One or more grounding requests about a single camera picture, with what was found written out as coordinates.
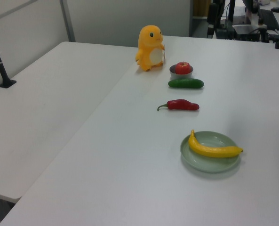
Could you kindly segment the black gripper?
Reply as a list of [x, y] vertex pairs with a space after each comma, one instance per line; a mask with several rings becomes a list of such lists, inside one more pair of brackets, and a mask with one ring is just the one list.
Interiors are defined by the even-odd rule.
[[207, 38], [209, 36], [211, 36], [211, 38], [213, 38], [213, 35], [215, 33], [215, 27], [213, 25], [215, 25], [215, 23], [216, 23], [218, 7], [219, 7], [219, 5], [216, 3], [210, 3], [210, 5], [209, 5], [208, 15], [207, 15], [207, 22], [209, 24], [209, 26], [207, 27]]

